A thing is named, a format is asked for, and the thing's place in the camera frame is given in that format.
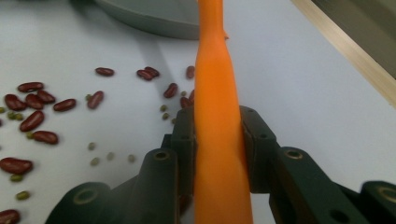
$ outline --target red kidney bean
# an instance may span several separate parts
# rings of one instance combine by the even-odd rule
[[[147,66],[147,67],[145,67],[145,70],[150,72],[153,77],[159,77],[160,76],[160,72],[157,69],[153,68],[153,67]]]
[[[137,71],[136,71],[136,74],[137,74],[139,77],[141,77],[141,78],[143,78],[143,79],[145,79],[145,80],[147,80],[147,81],[150,81],[150,80],[152,80],[152,79],[154,78],[154,75],[152,75],[152,74],[150,73],[150,71],[147,71],[147,70],[137,70]]]
[[[40,110],[33,112],[26,120],[20,125],[21,132],[29,132],[38,127],[44,120],[44,113]]]
[[[26,82],[18,87],[18,91],[21,92],[38,91],[43,88],[44,88],[44,84],[42,82]]]
[[[105,98],[105,93],[102,91],[97,91],[87,102],[88,108],[95,109],[97,106],[99,106],[100,103],[102,103],[104,98]]]
[[[14,95],[14,94],[7,94],[4,97],[4,101],[6,102],[7,107],[10,110],[15,110],[15,111],[22,111],[24,109],[26,109],[26,103],[22,102],[18,96]]]
[[[17,224],[20,220],[20,213],[15,209],[0,212],[0,224]]]
[[[195,90],[192,90],[189,96],[189,101],[194,104]]]
[[[7,157],[0,160],[0,168],[14,175],[24,175],[33,169],[31,161]]]
[[[194,66],[188,66],[186,69],[186,78],[194,78],[195,76],[195,67]]]
[[[25,102],[29,107],[32,107],[33,109],[43,109],[44,108],[44,102],[41,101],[41,99],[35,95],[35,94],[27,94],[25,97]]]
[[[181,108],[186,108],[186,107],[192,106],[192,102],[190,102],[190,100],[187,97],[183,96],[180,98],[180,105],[181,105]]]
[[[37,91],[37,96],[42,102],[44,102],[44,104],[52,104],[56,101],[55,97],[47,91],[39,90]]]
[[[111,68],[98,67],[95,72],[104,77],[112,77],[114,75],[114,70]]]
[[[50,145],[58,144],[58,135],[53,132],[37,131],[33,133],[33,139],[37,142],[43,142]]]
[[[63,100],[53,106],[53,110],[58,112],[64,112],[73,109],[76,106],[77,101],[75,99]]]
[[[163,93],[163,96],[165,98],[171,98],[176,94],[176,92],[177,92],[177,84],[171,83],[169,84],[168,89]]]
[[[183,215],[187,211],[191,203],[192,203],[192,197],[190,195],[178,196],[178,204],[179,204],[178,211],[180,215]]]

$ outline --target gray plate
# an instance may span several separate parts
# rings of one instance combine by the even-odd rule
[[[136,29],[181,39],[198,39],[196,0],[95,0],[103,10]]]

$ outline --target bean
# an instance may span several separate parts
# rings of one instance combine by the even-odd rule
[[[26,199],[30,198],[30,192],[27,190],[21,191],[15,195],[15,198],[18,201],[26,200]]]
[[[89,100],[91,99],[91,97],[92,97],[92,95],[87,94],[87,95],[85,96],[85,101],[89,101]]]
[[[114,75],[114,70],[111,68],[98,67],[95,72],[103,77],[112,77]]]
[[[145,79],[145,80],[147,80],[147,81],[150,81],[150,80],[152,80],[153,78],[154,78],[154,75],[152,75],[149,71],[147,71],[147,70],[137,70],[136,71],[136,74],[139,76],[139,77],[141,77],[141,78],[143,78],[143,79]]]
[[[91,160],[90,165],[95,166],[95,165],[99,164],[99,161],[100,161],[99,158],[95,157]]]
[[[38,91],[43,88],[44,88],[44,84],[41,82],[26,82],[18,87],[18,91],[21,92]]]
[[[20,212],[15,209],[8,209],[0,212],[0,224],[17,224],[20,220]]]
[[[77,101],[75,99],[63,100],[53,106],[53,110],[57,112],[64,112],[71,110],[76,106]]]
[[[18,96],[14,94],[7,94],[4,97],[4,101],[10,110],[22,111],[26,109],[27,106],[25,102],[22,102]]]
[[[27,132],[26,133],[26,138],[27,139],[33,139],[33,133],[32,132]]]
[[[88,144],[88,149],[89,150],[94,150],[96,148],[96,144],[94,142],[91,142]]]
[[[0,168],[14,175],[24,175],[33,169],[31,161],[7,157],[0,160]]]
[[[114,159],[114,152],[109,152],[106,156],[108,161],[112,161]]]
[[[194,104],[194,99],[195,99],[195,90],[192,90],[189,96],[189,101]]]
[[[190,102],[190,100],[187,97],[183,96],[180,98],[180,105],[181,105],[181,108],[186,108],[186,107],[192,106],[192,102]]]
[[[23,180],[23,175],[11,175],[9,180],[12,182],[21,182]]]
[[[128,161],[129,161],[129,162],[134,162],[135,159],[136,159],[136,157],[135,157],[134,155],[132,155],[132,154],[130,154],[130,155],[128,156]]]
[[[153,67],[147,66],[147,67],[145,67],[145,70],[150,72],[153,77],[159,77],[160,76],[160,72],[157,69],[153,68]]]
[[[14,113],[14,111],[8,111],[7,117],[8,117],[9,119],[15,119],[15,113]]]
[[[102,103],[104,97],[105,93],[102,91],[97,91],[94,93],[91,99],[87,102],[88,108],[95,109],[100,103]]]
[[[162,112],[165,112],[167,108],[168,108],[168,106],[162,105],[162,106],[160,107],[160,110],[161,110]]]
[[[23,114],[21,113],[15,114],[15,120],[23,120]]]
[[[44,121],[44,113],[41,110],[33,112],[20,125],[21,132],[29,132],[38,127]]]
[[[179,204],[178,211],[180,215],[183,215],[187,211],[191,203],[192,203],[192,197],[190,195],[183,194],[178,196],[178,204]]]
[[[168,89],[163,93],[163,96],[165,98],[171,98],[171,97],[175,96],[176,92],[177,92],[177,84],[171,83],[171,84],[169,84]]]
[[[164,113],[163,114],[163,119],[168,119],[169,118],[169,114],[168,113]]]
[[[191,79],[194,78],[195,76],[195,67],[194,66],[188,66],[186,69],[186,78]]]
[[[50,145],[58,144],[58,135],[53,132],[37,131],[33,133],[33,139],[37,142],[43,142]]]
[[[44,104],[52,104],[56,101],[56,98],[47,91],[39,90],[37,96]]]
[[[35,94],[27,94],[25,97],[26,104],[33,109],[43,109],[44,102]]]

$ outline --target wooden edge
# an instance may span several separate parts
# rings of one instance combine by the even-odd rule
[[[326,39],[396,108],[396,80],[311,0],[291,0]]]

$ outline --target white table surface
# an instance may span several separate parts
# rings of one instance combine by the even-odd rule
[[[78,184],[99,181],[114,188],[137,175],[144,155],[173,129],[159,107],[169,105],[175,116],[178,99],[166,100],[162,92],[174,81],[183,91],[193,89],[184,70],[194,64],[197,41],[146,34],[95,4],[76,2],[0,1],[0,96],[17,93],[23,82],[42,81],[59,100],[78,100],[66,113],[44,110],[40,129],[60,135],[56,147],[28,141],[17,121],[0,115],[0,158],[35,163],[21,183],[0,172],[0,210],[19,209],[24,224],[44,223]],[[307,151],[333,181],[357,191],[368,180],[396,183],[395,109],[294,4],[229,0],[224,11],[240,105],[256,109],[281,146]],[[147,65],[162,77],[136,78],[134,72]],[[98,77],[98,66],[114,68],[116,75]],[[84,97],[99,90],[106,99],[90,111]],[[90,142],[97,144],[94,151],[87,149]],[[114,161],[106,161],[110,151]],[[127,161],[131,153],[135,163]],[[91,167],[94,157],[102,160]],[[32,197],[17,202],[14,195],[22,190]],[[252,195],[252,203],[255,223],[274,223],[267,195]],[[183,223],[192,223],[191,217],[189,212]]]

